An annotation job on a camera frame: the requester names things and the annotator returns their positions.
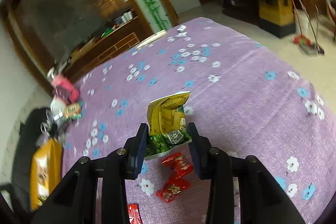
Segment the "red black snack packet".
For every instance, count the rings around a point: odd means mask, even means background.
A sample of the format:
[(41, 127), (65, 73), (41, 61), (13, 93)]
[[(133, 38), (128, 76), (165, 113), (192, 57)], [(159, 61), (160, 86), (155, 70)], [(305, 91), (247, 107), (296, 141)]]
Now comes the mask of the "red black snack packet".
[(140, 213), (139, 206), (136, 203), (129, 204), (127, 206), (129, 214), (129, 223), (130, 224), (143, 224)]

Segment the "small red candy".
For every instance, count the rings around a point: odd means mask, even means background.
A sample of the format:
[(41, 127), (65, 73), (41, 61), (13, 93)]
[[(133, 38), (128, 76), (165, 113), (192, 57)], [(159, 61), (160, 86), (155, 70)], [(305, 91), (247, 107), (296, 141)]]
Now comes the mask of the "small red candy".
[(170, 179), (182, 178), (194, 170), (193, 165), (180, 152), (165, 157), (161, 163), (172, 171)]
[(173, 202), (177, 195), (190, 187), (190, 182), (185, 179), (186, 176), (187, 174), (170, 176), (163, 188), (155, 192), (155, 196), (165, 203)]

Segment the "yellow green snack packet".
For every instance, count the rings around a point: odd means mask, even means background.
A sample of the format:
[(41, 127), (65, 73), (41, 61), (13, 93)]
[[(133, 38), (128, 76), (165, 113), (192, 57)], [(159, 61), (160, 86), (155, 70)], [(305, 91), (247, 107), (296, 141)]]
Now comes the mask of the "yellow green snack packet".
[(184, 111), (190, 93), (178, 92), (150, 102), (147, 107), (149, 137), (145, 160), (166, 156), (171, 150), (191, 141)]

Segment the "yellow taped foam box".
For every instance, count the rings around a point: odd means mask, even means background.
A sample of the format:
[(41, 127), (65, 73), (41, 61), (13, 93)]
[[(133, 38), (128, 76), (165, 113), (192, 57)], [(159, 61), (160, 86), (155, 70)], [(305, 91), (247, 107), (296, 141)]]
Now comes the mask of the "yellow taped foam box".
[(30, 170), (30, 204), (35, 211), (48, 198), (61, 180), (62, 146), (49, 139), (33, 154)]

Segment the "black sofa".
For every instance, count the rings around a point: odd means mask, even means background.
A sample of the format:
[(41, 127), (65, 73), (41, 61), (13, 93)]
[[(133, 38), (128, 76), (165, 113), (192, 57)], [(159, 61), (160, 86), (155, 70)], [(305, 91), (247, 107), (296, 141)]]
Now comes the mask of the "black sofa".
[(24, 123), (20, 123), (19, 139), (14, 153), (11, 181), (1, 184), (10, 195), (9, 206), (1, 196), (1, 223), (26, 223), (33, 214), (30, 201), (30, 172), (37, 140), (42, 134), (41, 123), (47, 120), (49, 108), (34, 109)]

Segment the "white round device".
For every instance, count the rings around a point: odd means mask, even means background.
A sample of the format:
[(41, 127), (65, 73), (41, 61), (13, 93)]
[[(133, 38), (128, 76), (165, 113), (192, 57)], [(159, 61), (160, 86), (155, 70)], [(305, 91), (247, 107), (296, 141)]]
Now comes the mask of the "white round device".
[(57, 116), (60, 113), (63, 113), (66, 106), (66, 103), (61, 98), (54, 97), (50, 104), (52, 115)]

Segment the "purple floral tablecloth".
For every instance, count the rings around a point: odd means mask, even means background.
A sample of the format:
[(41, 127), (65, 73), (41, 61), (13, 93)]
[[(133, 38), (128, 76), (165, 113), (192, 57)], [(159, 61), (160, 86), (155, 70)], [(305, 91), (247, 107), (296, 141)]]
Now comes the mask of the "purple floral tablecloth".
[(335, 60), (289, 47), (290, 63), (207, 18), (169, 30), (78, 80), (83, 117), (68, 128), (63, 173), (82, 156), (123, 146), (150, 102), (190, 92), (183, 123), (195, 123), (231, 156), (255, 155), (314, 223), (335, 193)]

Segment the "pink sleeved water bottle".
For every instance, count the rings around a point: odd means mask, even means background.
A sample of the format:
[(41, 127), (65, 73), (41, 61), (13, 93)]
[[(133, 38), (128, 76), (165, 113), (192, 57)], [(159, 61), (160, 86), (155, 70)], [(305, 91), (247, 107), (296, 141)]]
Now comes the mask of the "pink sleeved water bottle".
[(47, 78), (53, 87), (53, 95), (63, 100), (67, 105), (76, 103), (80, 99), (79, 90), (68, 78), (59, 73), (55, 67), (48, 71)]

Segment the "white remote control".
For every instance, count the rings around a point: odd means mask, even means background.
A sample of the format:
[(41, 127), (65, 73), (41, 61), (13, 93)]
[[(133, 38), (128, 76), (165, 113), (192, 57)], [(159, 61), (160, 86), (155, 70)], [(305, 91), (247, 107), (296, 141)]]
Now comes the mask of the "white remote control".
[(151, 35), (150, 37), (144, 39), (143, 41), (139, 42), (137, 45), (136, 45), (136, 49), (140, 49), (148, 44), (151, 44), (152, 42), (155, 42), (156, 40), (164, 37), (165, 35), (167, 34), (167, 31), (165, 30), (161, 30), (153, 35)]

